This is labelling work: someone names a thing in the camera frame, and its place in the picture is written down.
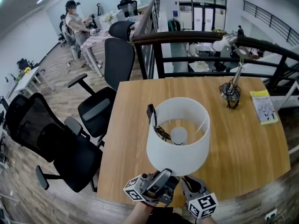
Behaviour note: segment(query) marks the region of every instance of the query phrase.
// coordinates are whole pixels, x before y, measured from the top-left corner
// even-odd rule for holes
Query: power outlet
[[[273,219],[273,218],[275,217],[276,213],[277,213],[277,209],[275,209],[275,210],[269,212],[269,213],[265,216],[265,220],[269,220],[269,219],[271,219],[271,218]]]

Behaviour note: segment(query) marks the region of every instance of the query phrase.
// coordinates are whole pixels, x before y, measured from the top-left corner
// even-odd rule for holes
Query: lamp shade
[[[184,176],[199,169],[209,153],[210,117],[206,109],[190,98],[171,98],[157,108],[157,126],[175,119],[184,119],[199,126],[204,135],[196,142],[178,146],[162,140],[154,129],[155,118],[152,115],[147,141],[147,155],[151,164],[159,171],[172,170],[172,176]]]

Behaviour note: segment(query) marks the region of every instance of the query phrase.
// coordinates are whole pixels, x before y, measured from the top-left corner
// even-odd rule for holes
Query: light bulb
[[[215,41],[213,43],[213,49],[215,51],[222,51],[222,49],[225,47],[225,43],[223,42],[223,40],[221,41]]]
[[[175,127],[170,133],[171,141],[175,145],[184,145],[187,141],[188,132],[183,127]]]

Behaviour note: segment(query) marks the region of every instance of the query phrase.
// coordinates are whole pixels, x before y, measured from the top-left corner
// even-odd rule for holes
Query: railing
[[[154,50],[152,44],[140,45],[135,41],[140,36],[156,33],[158,30],[158,19],[160,11],[160,0],[152,0],[146,9],[137,30],[135,31],[132,42],[135,44],[141,73],[144,79],[151,79],[154,76]]]
[[[233,62],[238,63],[238,58],[231,57],[195,57],[195,56],[184,56],[184,57],[163,57],[162,54],[162,43],[189,43],[189,42],[215,42],[222,39],[223,33],[215,32],[197,32],[197,31],[172,31],[172,32],[160,32],[153,34],[143,34],[135,38],[135,46],[153,45],[154,54],[157,65],[158,78],[166,77],[208,77],[208,76],[233,76],[234,72],[179,72],[179,73],[165,73],[164,63],[168,62],[195,62],[195,61],[206,61],[206,62]],[[242,73],[243,77],[260,77],[269,79],[266,84],[267,89],[271,95],[277,95],[276,90],[281,88],[289,88],[289,85],[283,86],[278,85],[281,80],[294,82],[294,78],[285,76],[287,71],[294,71],[299,73],[299,69],[288,67],[285,62],[287,58],[291,58],[299,62],[299,55],[284,49],[280,46],[274,45],[270,42],[261,41],[249,37],[238,36],[237,46],[244,46],[250,48],[256,48],[260,50],[269,51],[282,55],[279,64],[262,62],[253,59],[245,59],[244,63],[258,64],[262,66],[275,67],[276,71],[273,75],[266,74],[254,74],[254,73]]]
[[[286,42],[292,46],[299,44],[299,34],[295,32],[290,26],[285,22],[274,16],[273,14],[267,12],[266,10],[250,3],[245,0],[243,4],[243,10],[250,13],[254,17],[260,19],[266,23],[270,28],[278,32]]]

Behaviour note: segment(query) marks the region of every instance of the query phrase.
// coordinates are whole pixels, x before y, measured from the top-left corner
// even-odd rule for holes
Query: cap
[[[66,8],[73,7],[73,6],[77,6],[77,4],[76,4],[76,2],[74,0],[69,0],[65,4]]]

